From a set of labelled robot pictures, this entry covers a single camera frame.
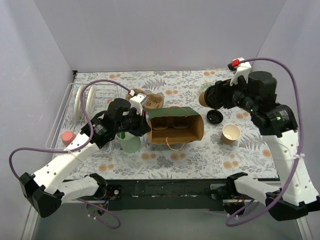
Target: white wire dish rack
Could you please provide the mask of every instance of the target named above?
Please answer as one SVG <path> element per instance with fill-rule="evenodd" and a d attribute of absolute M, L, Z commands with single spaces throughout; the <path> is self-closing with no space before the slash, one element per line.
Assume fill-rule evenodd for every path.
<path fill-rule="evenodd" d="M 86 124 L 84 114 L 82 114 L 81 118 L 78 121 L 73 120 L 76 95 L 81 85 L 85 86 L 86 84 L 70 83 L 67 86 L 58 114 L 55 118 L 51 132 L 45 144 L 45 147 L 47 149 L 64 149 L 65 146 L 61 139 L 62 133 L 70 131 L 78 134 L 81 128 Z M 92 86 L 95 87 L 95 100 L 92 116 L 100 111 L 107 110 L 109 104 L 114 99 L 122 97 L 122 88 L 115 84 L 97 83 L 93 84 Z M 84 99 L 87 99 L 89 90 L 90 87 L 85 90 Z M 113 146 L 114 141 L 110 141 L 94 155 L 96 155 L 96 157 L 101 157 L 101 155 L 110 155 L 112 153 Z"/>

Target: brown paper bag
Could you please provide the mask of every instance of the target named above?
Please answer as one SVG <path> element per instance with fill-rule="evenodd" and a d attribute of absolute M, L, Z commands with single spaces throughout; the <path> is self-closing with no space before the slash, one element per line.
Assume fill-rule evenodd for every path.
<path fill-rule="evenodd" d="M 166 144 L 169 148 L 171 144 L 200 141 L 204 136 L 201 115 L 188 106 L 150 109 L 148 123 L 151 127 L 149 142 Z"/>

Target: bag handle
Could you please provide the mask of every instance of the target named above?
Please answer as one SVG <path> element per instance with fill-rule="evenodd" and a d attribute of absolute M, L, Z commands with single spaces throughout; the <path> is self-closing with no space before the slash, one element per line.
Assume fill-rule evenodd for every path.
<path fill-rule="evenodd" d="M 188 115 L 188 112 L 184 109 L 184 108 L 182 108 L 182 107 L 180 107 L 180 106 L 170 106 L 170 107 L 168 107 L 167 109 L 166 109 L 166 113 L 165 113 L 165 117 L 168 117 L 168 111 L 169 111 L 169 109 L 170 108 L 180 108 L 180 109 L 182 109 L 183 111 L 185 111 L 185 116 L 184 117 L 188 117 L 189 115 Z"/>
<path fill-rule="evenodd" d="M 185 146 L 185 143 L 183 143 L 182 147 L 180 147 L 179 149 L 174 149 L 174 148 L 170 147 L 170 145 L 168 143 L 168 137 L 166 137 L 165 141 L 166 141 L 166 144 L 168 145 L 168 147 L 173 151 L 180 151 Z"/>

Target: floral tablecloth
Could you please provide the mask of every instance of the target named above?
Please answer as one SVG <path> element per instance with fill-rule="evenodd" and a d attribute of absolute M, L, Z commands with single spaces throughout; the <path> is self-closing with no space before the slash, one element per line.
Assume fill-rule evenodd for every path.
<path fill-rule="evenodd" d="M 211 125 L 206 117 L 210 109 L 198 102 L 202 84 L 226 80 L 231 75 L 226 69 L 78 73 L 75 83 L 112 79 L 128 88 L 164 96 L 163 107 L 189 106 L 201 114 L 204 136 L 202 141 L 188 143 L 178 152 L 166 145 L 150 144 L 145 135 L 140 151 L 128 154 L 115 140 L 111 155 L 86 159 L 69 179 L 91 173 L 105 179 L 221 179 L 237 172 L 246 172 L 254 178 L 277 178 L 270 150 L 247 112 L 237 107 L 221 109 L 223 122 Z M 242 134 L 232 145 L 224 145 L 220 136 L 223 126 L 229 123 L 236 124 Z"/>

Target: black lid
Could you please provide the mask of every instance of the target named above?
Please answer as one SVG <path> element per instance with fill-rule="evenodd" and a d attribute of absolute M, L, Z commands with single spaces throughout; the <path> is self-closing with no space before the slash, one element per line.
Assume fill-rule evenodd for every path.
<path fill-rule="evenodd" d="M 224 119 L 224 116 L 222 115 L 221 112 L 217 110 L 210 110 L 206 114 L 206 118 L 211 124 L 219 124 Z"/>

